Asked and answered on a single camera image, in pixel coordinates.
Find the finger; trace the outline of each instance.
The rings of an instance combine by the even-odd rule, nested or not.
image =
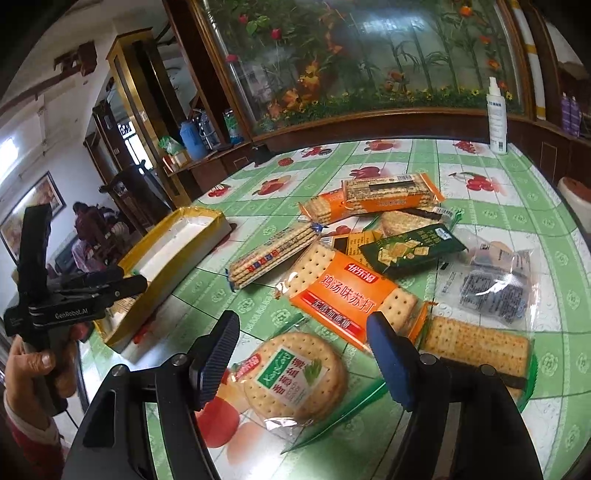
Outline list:
[[[87,323],[76,323],[70,329],[70,340],[82,340],[88,329],[89,326]]]
[[[56,357],[49,350],[25,353],[14,357],[16,375],[21,378],[33,378],[47,375],[56,366]]]
[[[22,355],[25,353],[25,346],[20,335],[16,335],[10,346],[11,355]]]
[[[75,372],[73,366],[69,366],[56,378],[56,390],[61,398],[69,398],[76,393]]]

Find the picture frame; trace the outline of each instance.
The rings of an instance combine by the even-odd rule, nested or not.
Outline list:
[[[21,248],[22,219],[25,215],[25,209],[32,205],[42,205],[44,203],[51,204],[51,212],[54,217],[66,207],[66,202],[64,202],[49,171],[45,172],[33,184],[0,223],[2,242],[16,264],[18,263]]]

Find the orange cracker package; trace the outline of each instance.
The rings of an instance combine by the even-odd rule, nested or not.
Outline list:
[[[365,351],[370,313],[382,312],[398,334],[414,342],[427,310],[426,303],[419,306],[418,298],[391,280],[319,241],[277,284],[279,295]]]
[[[352,215],[365,213],[364,210],[357,212],[354,209],[345,208],[345,197],[342,188],[323,193],[305,203],[300,203],[300,211],[310,220],[321,225],[328,225]]]
[[[343,195],[345,208],[353,212],[426,207],[445,200],[426,173],[345,180]]]

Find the table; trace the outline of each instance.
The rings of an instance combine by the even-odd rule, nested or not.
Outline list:
[[[375,140],[323,145],[279,155],[260,167],[248,165],[195,202],[224,211],[236,229],[159,309],[157,317],[174,326],[166,338],[135,365],[107,348],[96,334],[90,338],[82,357],[89,398],[113,365],[146,368],[186,351],[225,309],[241,317],[242,333],[232,361],[246,358],[296,312],[284,299],[273,298],[272,286],[289,263],[237,293],[230,291],[224,268],[297,219],[298,202],[338,188],[343,179],[377,171],[381,175],[426,172],[447,197],[444,205],[463,212],[458,228],[512,249],[539,249],[543,305],[534,343],[539,367],[523,418],[544,477],[561,478],[591,435],[591,254],[557,193],[514,146],[507,155],[497,157],[487,145],[469,142]],[[467,180],[474,175],[500,185],[499,192],[469,189]],[[358,231],[372,218],[349,218],[324,232]],[[404,278],[400,284],[423,299],[432,299],[436,276],[424,273]],[[502,327],[449,306],[436,308],[443,315]],[[373,360],[320,324],[311,323],[311,328],[342,354],[354,373],[350,389],[379,375]],[[158,477],[168,479],[157,408],[148,406],[147,415]],[[283,432],[268,432],[256,420],[242,416],[232,440],[210,452],[223,480],[380,479],[388,471],[407,420],[408,414],[387,395],[318,443],[281,455],[294,439]]]

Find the window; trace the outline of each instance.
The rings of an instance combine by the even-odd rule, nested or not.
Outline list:
[[[133,122],[124,122],[118,124],[118,127],[119,131],[121,132],[121,135],[123,135],[123,139],[125,140],[125,146],[127,147],[127,150],[131,155],[131,158],[134,159],[135,164],[139,165],[139,163],[142,160],[145,160],[146,168],[148,170],[152,170],[154,166],[152,165],[152,162],[150,162],[150,158],[148,157],[148,154],[144,146],[142,145],[142,142],[139,139],[138,134],[135,132]]]

